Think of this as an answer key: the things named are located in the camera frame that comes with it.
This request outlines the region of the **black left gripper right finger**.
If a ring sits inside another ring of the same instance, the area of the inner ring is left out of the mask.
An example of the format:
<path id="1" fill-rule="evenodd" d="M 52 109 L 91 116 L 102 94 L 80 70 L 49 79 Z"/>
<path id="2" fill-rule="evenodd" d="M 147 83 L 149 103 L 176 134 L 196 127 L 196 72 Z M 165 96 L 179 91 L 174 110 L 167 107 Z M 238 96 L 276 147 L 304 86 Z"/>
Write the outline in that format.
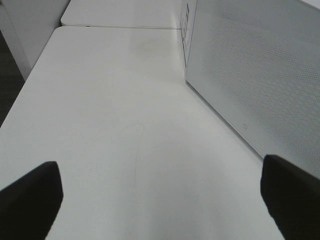
<path id="1" fill-rule="evenodd" d="M 320 180 L 286 159 L 263 159 L 260 194 L 286 240 L 320 238 Z"/>

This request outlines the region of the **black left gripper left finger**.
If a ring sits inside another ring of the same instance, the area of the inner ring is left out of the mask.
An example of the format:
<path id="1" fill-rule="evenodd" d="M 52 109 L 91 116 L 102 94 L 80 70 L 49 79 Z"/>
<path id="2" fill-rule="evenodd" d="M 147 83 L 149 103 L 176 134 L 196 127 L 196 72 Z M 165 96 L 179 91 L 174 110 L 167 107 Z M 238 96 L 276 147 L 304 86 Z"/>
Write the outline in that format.
<path id="1" fill-rule="evenodd" d="M 0 191 L 0 238 L 44 240 L 63 198 L 57 162 L 37 166 Z"/>

